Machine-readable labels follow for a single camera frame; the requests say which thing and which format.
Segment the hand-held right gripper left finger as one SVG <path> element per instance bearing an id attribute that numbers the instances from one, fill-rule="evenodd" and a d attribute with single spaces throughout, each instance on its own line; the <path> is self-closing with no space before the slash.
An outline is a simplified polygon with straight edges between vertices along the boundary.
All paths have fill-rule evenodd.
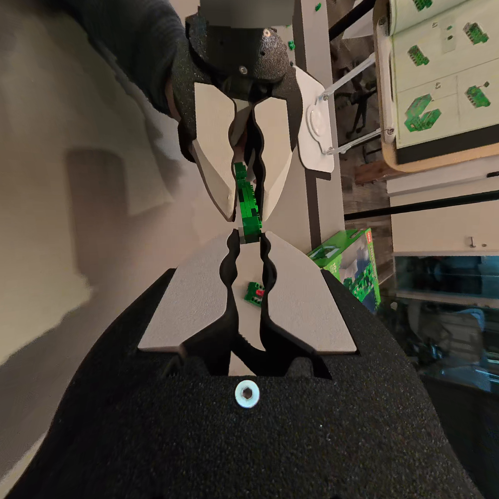
<path id="1" fill-rule="evenodd" d="M 237 229 L 210 240 L 174 270 L 138 344 L 141 351 L 186 351 L 188 340 L 222 319 L 237 276 Z"/>

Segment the green brick assembly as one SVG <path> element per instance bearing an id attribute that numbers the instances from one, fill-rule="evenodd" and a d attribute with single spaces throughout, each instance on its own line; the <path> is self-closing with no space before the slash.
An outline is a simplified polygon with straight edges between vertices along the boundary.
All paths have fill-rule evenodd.
<path id="1" fill-rule="evenodd" d="M 259 242 L 262 222 L 253 185 L 247 179 L 245 163 L 234 163 L 234 173 L 238 188 L 238 200 L 242 221 L 242 239 L 246 244 Z"/>

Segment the black metal bar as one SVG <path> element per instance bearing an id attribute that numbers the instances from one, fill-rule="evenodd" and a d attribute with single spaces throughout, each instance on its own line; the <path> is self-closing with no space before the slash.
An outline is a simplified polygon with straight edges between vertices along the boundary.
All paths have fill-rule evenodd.
<path id="1" fill-rule="evenodd" d="M 441 208 L 463 206 L 480 202 L 491 202 L 497 200 L 498 200 L 498 190 L 494 190 L 494 191 L 470 194 L 465 196 L 453 196 L 450 198 L 444 198 L 444 199 L 438 199 L 438 200 L 432 200 L 420 203 L 409 203 L 406 205 L 349 213 L 349 214 L 344 214 L 344 220 L 354 221 L 367 218 L 377 218 L 380 216 L 413 213 L 418 211 L 427 211 L 430 209 L 441 209 Z"/>

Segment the brick instruction booklet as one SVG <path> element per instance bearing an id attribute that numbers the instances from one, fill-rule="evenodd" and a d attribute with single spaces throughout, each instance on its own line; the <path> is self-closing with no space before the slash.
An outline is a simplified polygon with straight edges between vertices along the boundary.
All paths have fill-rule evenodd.
<path id="1" fill-rule="evenodd" d="M 390 1 L 398 164 L 498 143 L 498 1 Z"/>

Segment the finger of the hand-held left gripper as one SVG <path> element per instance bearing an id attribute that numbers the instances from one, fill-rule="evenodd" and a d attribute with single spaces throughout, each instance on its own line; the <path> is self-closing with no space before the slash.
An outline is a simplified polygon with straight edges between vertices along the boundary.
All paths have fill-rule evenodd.
<path id="1" fill-rule="evenodd" d="M 255 195 L 266 221 L 282 194 L 292 159 L 287 104 L 270 97 L 256 103 L 248 121 L 248 147 L 254 151 Z"/>
<path id="2" fill-rule="evenodd" d="M 196 138 L 192 152 L 207 192 L 228 221 L 235 219 L 234 150 L 229 131 L 236 117 L 234 101 L 215 86 L 194 84 Z"/>

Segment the green and red brick model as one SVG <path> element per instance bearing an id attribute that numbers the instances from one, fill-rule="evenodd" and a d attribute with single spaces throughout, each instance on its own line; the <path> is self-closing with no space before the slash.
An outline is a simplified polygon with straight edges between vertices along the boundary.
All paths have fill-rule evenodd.
<path id="1" fill-rule="evenodd" d="M 248 283 L 244 300 L 248 303 L 261 307 L 263 297 L 265 295 L 265 288 L 258 282 L 251 281 Z"/>

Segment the person's left forearm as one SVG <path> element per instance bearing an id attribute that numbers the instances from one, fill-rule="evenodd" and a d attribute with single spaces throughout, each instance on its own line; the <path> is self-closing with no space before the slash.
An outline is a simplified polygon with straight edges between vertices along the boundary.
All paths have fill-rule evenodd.
<path id="1" fill-rule="evenodd" d="M 184 27 L 169 1 L 54 1 L 85 30 L 104 57 L 116 65 L 167 115 L 165 84 Z"/>

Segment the black office chair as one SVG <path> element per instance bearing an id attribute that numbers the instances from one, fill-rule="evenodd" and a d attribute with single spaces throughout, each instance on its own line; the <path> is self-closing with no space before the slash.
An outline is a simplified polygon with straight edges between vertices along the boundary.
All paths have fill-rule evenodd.
<path id="1" fill-rule="evenodd" d="M 352 129 L 346 132 L 346 139 L 350 139 L 354 133 L 359 134 L 366 126 L 368 100 L 377 93 L 376 80 L 363 83 L 363 72 L 359 72 L 351 80 L 354 92 L 349 94 L 350 104 L 356 106 L 356 114 Z"/>

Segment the grey desk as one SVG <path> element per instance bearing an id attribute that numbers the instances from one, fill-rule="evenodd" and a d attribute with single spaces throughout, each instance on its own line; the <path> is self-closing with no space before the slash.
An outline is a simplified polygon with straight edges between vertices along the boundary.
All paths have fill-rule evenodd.
<path id="1" fill-rule="evenodd" d="M 316 11 L 318 3 L 322 6 Z M 325 1 L 295 1 L 292 35 L 296 48 L 294 62 L 325 88 L 333 83 L 328 16 Z M 304 253 L 344 229 L 344 208 L 339 157 L 334 156 L 330 180 L 305 169 L 298 150 L 293 153 L 283 192 L 270 218 L 270 230 Z M 242 245 L 237 259 L 238 276 L 233 292 L 240 318 L 240 334 L 255 348 L 264 350 L 259 338 L 259 309 L 244 301 L 247 284 L 262 282 L 259 244 Z"/>

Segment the person's left hand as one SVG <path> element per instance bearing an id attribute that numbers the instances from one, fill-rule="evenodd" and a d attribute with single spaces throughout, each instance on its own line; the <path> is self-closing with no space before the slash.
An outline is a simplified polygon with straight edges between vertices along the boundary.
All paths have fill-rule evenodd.
<path id="1" fill-rule="evenodd" d="M 167 101 L 167 115 L 172 119 L 176 120 L 178 123 L 181 122 L 182 117 L 176 107 L 175 97 L 173 93 L 173 84 L 171 78 L 167 79 L 165 84 L 165 97 Z"/>

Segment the book stand with white base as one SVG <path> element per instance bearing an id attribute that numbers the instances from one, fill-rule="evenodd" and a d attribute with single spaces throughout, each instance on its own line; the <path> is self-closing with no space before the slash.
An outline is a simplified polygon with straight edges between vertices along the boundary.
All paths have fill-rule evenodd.
<path id="1" fill-rule="evenodd" d="M 327 89 L 306 72 L 296 68 L 298 84 L 303 95 L 303 119 L 299 134 L 300 155 L 303 164 L 310 169 L 330 172 L 334 168 L 333 155 L 342 154 L 353 145 L 372 136 L 380 136 L 384 161 L 392 170 L 412 173 L 476 159 L 498 156 L 498 143 L 471 150 L 446 154 L 427 160 L 398 164 L 395 147 L 395 105 L 391 77 L 390 1 L 376 1 L 373 7 L 373 34 L 375 51 L 352 71 L 346 73 Z M 329 126 L 328 99 L 334 92 L 359 72 L 376 65 L 378 109 L 380 127 L 341 147 L 334 147 Z"/>

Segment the white table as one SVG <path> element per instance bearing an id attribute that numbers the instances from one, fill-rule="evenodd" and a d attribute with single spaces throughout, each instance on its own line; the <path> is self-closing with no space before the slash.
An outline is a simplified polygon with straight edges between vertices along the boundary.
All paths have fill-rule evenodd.
<path id="1" fill-rule="evenodd" d="M 498 156 L 387 181 L 390 206 L 498 190 Z M 498 200 L 391 216 L 396 255 L 498 255 Z"/>

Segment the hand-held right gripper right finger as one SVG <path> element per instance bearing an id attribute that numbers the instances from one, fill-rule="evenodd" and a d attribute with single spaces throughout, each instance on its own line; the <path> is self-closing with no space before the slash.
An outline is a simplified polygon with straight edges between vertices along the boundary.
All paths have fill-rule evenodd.
<path id="1" fill-rule="evenodd" d="M 320 268 L 272 232 L 268 258 L 277 272 L 265 284 L 270 321 L 294 343 L 319 354 L 352 354 L 357 348 Z"/>

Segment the green toy box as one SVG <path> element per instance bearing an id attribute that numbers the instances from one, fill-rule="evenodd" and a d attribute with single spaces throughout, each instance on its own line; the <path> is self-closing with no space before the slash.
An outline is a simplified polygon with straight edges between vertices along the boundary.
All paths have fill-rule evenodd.
<path id="1" fill-rule="evenodd" d="M 376 314 L 381 297 L 371 228 L 339 231 L 307 256 Z"/>

